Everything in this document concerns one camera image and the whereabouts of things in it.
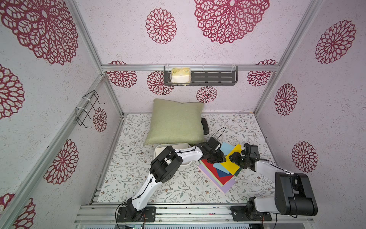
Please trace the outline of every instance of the red flower pattern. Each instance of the red flower pattern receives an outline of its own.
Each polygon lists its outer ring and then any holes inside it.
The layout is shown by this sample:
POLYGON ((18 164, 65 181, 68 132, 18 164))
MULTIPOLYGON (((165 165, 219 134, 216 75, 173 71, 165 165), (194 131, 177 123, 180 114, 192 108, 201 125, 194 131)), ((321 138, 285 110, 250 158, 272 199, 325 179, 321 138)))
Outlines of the red flower pattern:
POLYGON ((198 27, 212 42, 233 43, 252 32, 269 0, 195 0, 198 27))
POLYGON ((17 113, 24 101, 22 83, 16 75, 0 64, 0 119, 17 113))
POLYGON ((297 168, 303 172, 311 172, 318 165, 318 154, 312 145, 300 141, 292 149, 292 159, 297 168))
POLYGON ((146 29, 149 37, 158 44, 170 42, 177 31, 174 17, 162 8, 154 9, 146 19, 146 29))
MULTIPOLYGON (((126 64, 123 61, 112 61, 108 64, 126 64)), ((108 71, 108 78, 121 88, 130 88, 135 85, 137 76, 135 71, 108 71)))
POLYGON ((64 65, 76 56, 78 33, 63 0, 0 0, 0 14, 3 25, 37 58, 64 65))
MULTIPOLYGON (((268 59, 261 61, 258 64, 277 64, 277 61, 268 59)), ((253 86, 262 86, 268 82, 271 75, 271 71, 250 71, 248 73, 248 82, 253 86)))
POLYGON ((0 215, 8 205, 8 203, 13 199, 14 194, 7 193, 4 196, 0 197, 0 215))
POLYGON ((13 229, 29 229, 33 225, 36 205, 33 203, 33 198, 28 200, 28 204, 23 208, 23 212, 18 216, 13 224, 13 229))
POLYGON ((297 91, 291 84, 284 84, 278 89, 274 98, 274 107, 280 115, 288 115, 297 102, 297 91))
POLYGON ((355 34, 355 25, 351 21, 339 21, 329 27, 316 46, 315 57, 318 62, 329 64, 341 58, 352 46, 355 34))
POLYGON ((93 115, 93 124, 98 132, 103 132, 107 127, 107 114, 104 109, 98 107, 93 115))
POLYGON ((79 152, 75 143, 70 139, 66 140, 63 148, 53 160, 43 178, 47 183, 61 184, 71 177, 78 165, 79 152))
POLYGON ((196 98, 201 103, 210 103, 216 98, 216 96, 217 91, 211 86, 201 87, 196 93, 196 98))
POLYGON ((174 86, 166 86, 164 84, 164 73, 162 71, 154 71, 147 77, 147 86, 150 91, 157 95, 166 95, 173 91, 174 86))

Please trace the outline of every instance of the table surface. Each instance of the table surface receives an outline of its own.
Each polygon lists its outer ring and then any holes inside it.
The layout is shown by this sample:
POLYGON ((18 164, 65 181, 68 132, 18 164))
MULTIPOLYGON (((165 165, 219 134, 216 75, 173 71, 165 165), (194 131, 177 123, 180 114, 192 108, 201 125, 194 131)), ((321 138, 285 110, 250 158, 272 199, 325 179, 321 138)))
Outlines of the table surface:
MULTIPOLYGON (((154 149, 159 144, 143 143, 150 129, 152 114, 128 114, 115 153, 98 197, 99 202, 124 202, 133 197, 146 180, 154 149)), ((219 138, 230 145, 244 143, 257 145, 261 158, 272 160, 271 152, 252 114, 202 114, 209 125, 211 137, 221 127, 226 127, 219 138)), ((151 196, 151 203, 246 203, 254 196, 271 196, 275 184, 268 178, 242 170, 234 177, 235 184, 223 194, 199 171, 198 161, 189 167, 179 168, 174 177, 163 183, 151 196)))

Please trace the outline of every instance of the stack of colored paper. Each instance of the stack of colored paper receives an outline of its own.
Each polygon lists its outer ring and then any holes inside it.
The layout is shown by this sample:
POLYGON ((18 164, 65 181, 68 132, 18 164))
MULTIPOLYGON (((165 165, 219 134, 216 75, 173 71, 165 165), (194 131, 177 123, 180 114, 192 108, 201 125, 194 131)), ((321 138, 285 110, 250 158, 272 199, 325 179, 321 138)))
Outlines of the stack of colored paper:
POLYGON ((241 152, 242 148, 241 145, 234 147, 227 143, 223 143, 220 150, 223 151, 227 160, 226 162, 211 164, 208 163, 207 160, 201 160, 201 164, 198 168, 220 191, 226 193, 235 183, 235 180, 232 178, 237 176, 241 171, 239 166, 230 162, 229 156, 234 152, 241 152))

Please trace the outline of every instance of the metal shelf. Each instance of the metal shelf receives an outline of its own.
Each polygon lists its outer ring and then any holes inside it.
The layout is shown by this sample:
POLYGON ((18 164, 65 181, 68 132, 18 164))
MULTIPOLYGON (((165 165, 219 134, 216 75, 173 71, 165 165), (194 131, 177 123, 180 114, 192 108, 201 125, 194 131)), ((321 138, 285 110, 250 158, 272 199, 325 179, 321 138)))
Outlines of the metal shelf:
POLYGON ((233 71, 191 71, 190 83, 177 84, 171 82, 171 71, 165 70, 164 66, 164 84, 167 86, 233 86, 238 81, 238 67, 235 66, 234 69, 233 71))

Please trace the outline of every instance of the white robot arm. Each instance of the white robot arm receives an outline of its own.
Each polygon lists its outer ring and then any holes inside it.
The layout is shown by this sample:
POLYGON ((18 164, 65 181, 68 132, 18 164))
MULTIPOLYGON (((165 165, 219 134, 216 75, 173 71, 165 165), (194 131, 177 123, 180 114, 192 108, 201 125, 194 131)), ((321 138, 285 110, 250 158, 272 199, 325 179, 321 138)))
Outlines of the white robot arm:
MULTIPOLYGON (((204 143, 188 149, 166 147, 152 162, 150 174, 137 194, 119 209, 117 222, 135 222, 141 219, 146 205, 155 190, 170 180, 184 162, 207 159, 209 163, 226 161, 220 151, 220 142, 211 137, 204 143)), ((317 205, 310 181, 305 174, 292 173, 261 159, 258 147, 244 144, 245 150, 235 152, 229 159, 244 169, 251 169, 275 182, 275 196, 252 197, 246 207, 233 206, 232 211, 245 211, 248 220, 261 220, 264 213, 316 215, 317 205)))

